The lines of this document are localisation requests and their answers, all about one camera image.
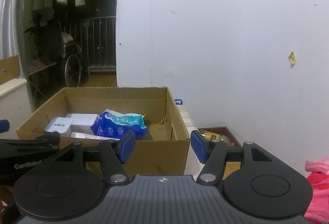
pink cloth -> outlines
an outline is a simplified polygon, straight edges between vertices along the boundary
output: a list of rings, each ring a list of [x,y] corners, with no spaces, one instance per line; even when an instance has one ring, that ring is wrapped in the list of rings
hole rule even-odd
[[[312,171],[307,177],[313,188],[312,201],[304,215],[312,224],[329,221],[329,158],[307,161],[305,170]]]
[[[320,161],[306,161],[305,170],[308,172],[321,172],[328,174],[329,172],[329,158]]]

cardboard flap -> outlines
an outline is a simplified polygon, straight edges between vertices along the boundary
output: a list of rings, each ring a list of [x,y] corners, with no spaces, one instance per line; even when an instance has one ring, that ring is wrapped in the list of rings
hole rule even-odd
[[[138,141],[123,167],[129,176],[182,175],[188,150],[186,140]]]
[[[167,108],[169,109],[170,112],[171,124],[172,124],[173,133],[175,135],[175,139],[189,140],[190,135],[187,132],[184,121],[181,117],[181,114],[179,113],[177,105],[169,89],[167,89]]]
[[[19,76],[19,57],[17,55],[0,60],[0,85]]]
[[[149,133],[152,136],[152,141],[168,140],[166,127],[162,124],[152,124],[152,125],[150,125]]]
[[[68,98],[157,100],[166,97],[167,88],[64,88]]]
[[[106,109],[120,113],[136,113],[144,115],[144,121],[158,124],[165,117],[166,99],[99,99],[67,97],[68,110],[71,113],[97,113],[101,114]]]
[[[20,139],[26,139],[23,136],[24,133],[35,134],[34,137],[42,135],[44,133],[44,128],[53,118],[65,117],[67,113],[65,92],[62,89],[37,109],[32,116],[17,129],[17,134]]]

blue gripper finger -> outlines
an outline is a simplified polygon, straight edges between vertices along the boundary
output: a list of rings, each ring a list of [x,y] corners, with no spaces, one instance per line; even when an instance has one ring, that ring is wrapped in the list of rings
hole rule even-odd
[[[118,149],[118,159],[121,164],[124,164],[128,161],[131,153],[134,150],[136,144],[136,135],[135,132],[130,130],[128,131],[118,142],[117,142],[117,149]]]
[[[7,132],[10,128],[8,120],[0,120],[0,133]]]
[[[208,160],[209,154],[207,154],[206,151],[206,145],[205,145],[205,141],[206,140],[204,138],[201,138],[200,136],[201,133],[198,130],[193,130],[191,132],[191,139],[190,139],[190,143],[191,143],[191,147],[194,151],[194,153],[196,154],[196,157],[198,157],[198,160],[200,161],[200,163],[205,164],[206,161]]]

blue plastic bag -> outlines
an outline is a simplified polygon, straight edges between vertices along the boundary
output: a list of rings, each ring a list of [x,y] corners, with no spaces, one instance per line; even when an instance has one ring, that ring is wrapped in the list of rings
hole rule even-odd
[[[108,109],[100,114],[90,128],[96,136],[115,139],[121,139],[129,130],[135,131],[136,139],[148,133],[141,114],[121,114]]]

white cabinet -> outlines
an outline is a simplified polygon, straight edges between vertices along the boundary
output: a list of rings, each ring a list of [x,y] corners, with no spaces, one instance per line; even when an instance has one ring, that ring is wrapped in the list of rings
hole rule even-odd
[[[0,120],[7,119],[10,129],[0,139],[18,139],[16,129],[32,114],[24,78],[12,79],[0,85]]]

